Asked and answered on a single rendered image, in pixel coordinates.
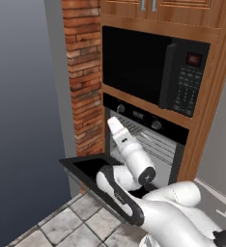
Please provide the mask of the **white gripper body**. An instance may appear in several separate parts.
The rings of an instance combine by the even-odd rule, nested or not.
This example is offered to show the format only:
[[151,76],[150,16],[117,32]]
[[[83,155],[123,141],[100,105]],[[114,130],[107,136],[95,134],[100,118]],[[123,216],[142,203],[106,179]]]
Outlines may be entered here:
[[116,117],[111,117],[107,123],[113,135],[123,135],[127,132],[127,129]]

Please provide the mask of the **black oven door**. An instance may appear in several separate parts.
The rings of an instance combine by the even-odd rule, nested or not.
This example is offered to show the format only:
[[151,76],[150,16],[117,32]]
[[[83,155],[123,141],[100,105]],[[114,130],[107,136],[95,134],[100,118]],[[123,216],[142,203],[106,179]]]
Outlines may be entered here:
[[105,205],[113,208],[131,225],[142,226],[144,212],[139,191],[155,178],[155,167],[146,154],[132,154],[125,164],[106,153],[60,159],[60,163],[89,187]]

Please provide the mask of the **black built-in oven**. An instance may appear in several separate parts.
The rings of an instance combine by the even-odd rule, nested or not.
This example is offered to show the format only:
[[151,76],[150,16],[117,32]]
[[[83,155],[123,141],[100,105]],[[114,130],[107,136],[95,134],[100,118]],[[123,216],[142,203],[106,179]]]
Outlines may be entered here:
[[[119,104],[125,106],[124,113],[117,113],[117,107]],[[181,168],[184,148],[189,130],[175,123],[169,122],[157,115],[153,115],[141,108],[131,105],[116,97],[110,96],[107,93],[103,94],[103,106],[105,110],[105,118],[116,117],[116,115],[123,116],[131,121],[141,124],[148,128],[150,131],[158,133],[162,137],[166,137],[170,141],[177,144],[174,161],[171,167],[163,166],[162,164],[155,165],[156,176],[153,181],[153,186],[159,188],[171,183],[174,183],[178,179],[179,170]],[[152,128],[153,121],[160,121],[162,128],[155,130]]]

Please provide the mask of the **black microwave oven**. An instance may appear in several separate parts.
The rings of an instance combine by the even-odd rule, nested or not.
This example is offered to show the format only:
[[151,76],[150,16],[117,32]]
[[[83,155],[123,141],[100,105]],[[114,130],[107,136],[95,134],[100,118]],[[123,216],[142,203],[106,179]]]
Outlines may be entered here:
[[166,107],[192,117],[210,45],[116,27],[102,28],[103,83],[158,106],[166,48],[175,43]]

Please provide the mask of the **wooden cupboard door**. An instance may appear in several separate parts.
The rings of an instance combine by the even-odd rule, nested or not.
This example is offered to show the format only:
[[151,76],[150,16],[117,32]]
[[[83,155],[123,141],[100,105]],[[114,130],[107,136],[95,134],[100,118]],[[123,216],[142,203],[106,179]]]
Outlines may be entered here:
[[100,8],[103,14],[111,14],[122,17],[146,18],[146,11],[140,10],[140,0],[100,0]]
[[199,27],[221,28],[226,0],[156,0],[157,12],[150,19]]

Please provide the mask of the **wooden cabinet housing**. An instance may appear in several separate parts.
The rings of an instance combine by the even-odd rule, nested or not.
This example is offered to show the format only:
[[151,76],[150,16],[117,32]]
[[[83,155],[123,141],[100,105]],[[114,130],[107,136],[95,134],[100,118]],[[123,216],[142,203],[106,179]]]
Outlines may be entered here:
[[148,0],[146,18],[103,14],[100,9],[101,43],[102,28],[104,26],[208,43],[210,50],[193,116],[188,117],[176,111],[161,109],[149,101],[112,88],[103,83],[103,77],[102,100],[103,94],[107,93],[173,124],[187,128],[189,132],[177,180],[193,179],[199,167],[199,162],[212,125],[216,103],[219,100],[226,76],[226,15],[221,28],[169,23],[150,19],[149,12],[151,4],[152,0]]

